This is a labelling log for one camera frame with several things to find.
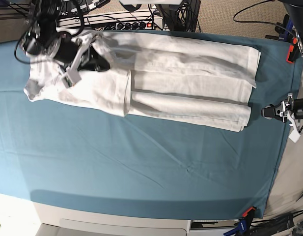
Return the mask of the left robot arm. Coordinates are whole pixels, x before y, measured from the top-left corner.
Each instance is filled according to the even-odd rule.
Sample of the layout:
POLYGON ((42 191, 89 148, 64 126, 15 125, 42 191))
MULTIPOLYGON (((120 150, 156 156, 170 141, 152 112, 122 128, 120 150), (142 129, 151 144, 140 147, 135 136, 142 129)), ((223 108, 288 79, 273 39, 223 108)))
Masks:
MULTIPOLYGON (((280 2, 284 4, 296 29, 298 48, 303 59, 303 0, 281 0, 280 2)), ((303 99, 299 102, 295 101, 293 112, 295 119, 303 119, 303 99)))

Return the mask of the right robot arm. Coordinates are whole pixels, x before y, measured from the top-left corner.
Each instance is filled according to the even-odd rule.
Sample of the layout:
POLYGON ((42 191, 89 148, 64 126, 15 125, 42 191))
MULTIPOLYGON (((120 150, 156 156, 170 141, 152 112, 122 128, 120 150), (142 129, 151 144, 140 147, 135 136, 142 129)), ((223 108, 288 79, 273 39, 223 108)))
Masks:
POLYGON ((22 38, 30 101, 204 125, 247 126, 258 49, 171 35, 58 29, 63 2, 39 0, 22 38))

